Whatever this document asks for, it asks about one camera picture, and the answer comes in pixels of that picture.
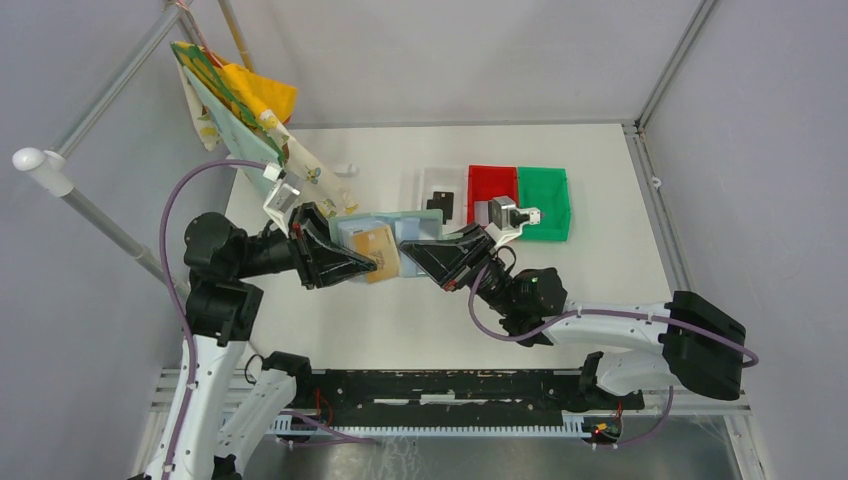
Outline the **white striped card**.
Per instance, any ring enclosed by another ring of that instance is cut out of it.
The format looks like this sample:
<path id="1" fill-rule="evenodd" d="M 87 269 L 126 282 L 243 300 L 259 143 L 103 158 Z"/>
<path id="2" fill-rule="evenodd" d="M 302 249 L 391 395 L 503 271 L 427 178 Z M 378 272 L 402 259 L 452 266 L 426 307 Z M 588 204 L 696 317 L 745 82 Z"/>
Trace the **white striped card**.
<path id="1" fill-rule="evenodd" d="M 475 201 L 472 208 L 472 220 L 482 227 L 490 223 L 490 211 L 488 201 Z"/>

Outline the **black credit card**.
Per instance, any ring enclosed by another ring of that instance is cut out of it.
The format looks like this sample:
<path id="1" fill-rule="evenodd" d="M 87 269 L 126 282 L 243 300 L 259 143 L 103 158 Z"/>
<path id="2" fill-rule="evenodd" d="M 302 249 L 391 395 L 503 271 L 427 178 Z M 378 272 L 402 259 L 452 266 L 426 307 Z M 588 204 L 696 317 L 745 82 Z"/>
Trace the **black credit card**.
<path id="1" fill-rule="evenodd" d="M 459 209 L 456 206 L 455 197 L 454 197 L 453 205 L 452 205 L 451 208 L 446 208 L 446 207 L 429 208 L 428 205 L 427 205 L 428 200 L 429 199 L 426 200 L 426 209 L 427 210 L 438 210 L 438 211 L 440 211 L 441 214 L 442 214 L 442 224 L 443 225 L 447 225 L 447 224 L 450 224 L 450 223 L 456 223 L 459 220 Z"/>

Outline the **dark grey credit card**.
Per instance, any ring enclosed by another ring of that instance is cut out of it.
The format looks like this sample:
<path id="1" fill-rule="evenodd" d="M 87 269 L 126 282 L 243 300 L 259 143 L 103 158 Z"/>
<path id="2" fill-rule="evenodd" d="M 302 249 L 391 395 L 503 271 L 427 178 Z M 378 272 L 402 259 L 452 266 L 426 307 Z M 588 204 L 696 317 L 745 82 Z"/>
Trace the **dark grey credit card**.
<path id="1" fill-rule="evenodd" d="M 454 193 L 450 191 L 435 191 L 427 201 L 429 208 L 451 208 L 454 201 Z"/>

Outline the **gold credit card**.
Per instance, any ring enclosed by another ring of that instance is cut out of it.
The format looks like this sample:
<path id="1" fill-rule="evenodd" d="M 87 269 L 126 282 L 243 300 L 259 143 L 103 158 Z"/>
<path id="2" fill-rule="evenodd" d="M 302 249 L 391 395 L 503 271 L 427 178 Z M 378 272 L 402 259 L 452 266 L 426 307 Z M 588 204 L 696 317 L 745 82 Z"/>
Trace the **gold credit card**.
<path id="1" fill-rule="evenodd" d="M 400 276 L 400 256 L 394 235 L 389 225 L 382 224 L 355 232 L 352 237 L 353 249 L 377 265 L 377 271 L 364 275 L 364 281 L 374 284 Z"/>

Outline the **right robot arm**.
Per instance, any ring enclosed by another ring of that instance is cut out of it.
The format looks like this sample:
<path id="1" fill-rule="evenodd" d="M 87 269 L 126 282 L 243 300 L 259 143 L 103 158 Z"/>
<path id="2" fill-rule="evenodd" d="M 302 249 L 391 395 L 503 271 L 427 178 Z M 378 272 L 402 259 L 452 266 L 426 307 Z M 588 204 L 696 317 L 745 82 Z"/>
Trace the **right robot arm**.
<path id="1" fill-rule="evenodd" d="M 455 238 L 405 240 L 399 249 L 442 290 L 468 289 L 472 322 L 496 340 L 600 346 L 577 382 L 580 400 L 591 408 L 616 396 L 678 386 L 735 401 L 744 369 L 758 362 L 745 346 L 745 327 L 692 291 L 622 307 L 573 301 L 553 267 L 514 273 L 500 257 L 503 246 L 476 224 Z"/>

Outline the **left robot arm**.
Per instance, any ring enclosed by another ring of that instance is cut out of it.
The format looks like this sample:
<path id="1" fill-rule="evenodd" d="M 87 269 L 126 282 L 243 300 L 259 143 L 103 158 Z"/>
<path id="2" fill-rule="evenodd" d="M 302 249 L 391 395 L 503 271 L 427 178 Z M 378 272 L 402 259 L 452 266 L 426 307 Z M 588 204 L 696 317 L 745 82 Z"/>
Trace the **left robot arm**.
<path id="1" fill-rule="evenodd" d="M 327 219 L 308 202 L 286 226 L 268 221 L 250 235 L 224 215 L 196 217 L 184 234 L 190 293 L 178 305 L 187 325 L 179 386 L 142 479 L 240 479 L 256 447 L 287 407 L 314 394 L 308 358 L 264 358 L 247 399 L 229 418 L 225 400 L 263 299 L 250 279 L 293 271 L 308 290 L 376 271 L 368 257 L 332 242 Z"/>

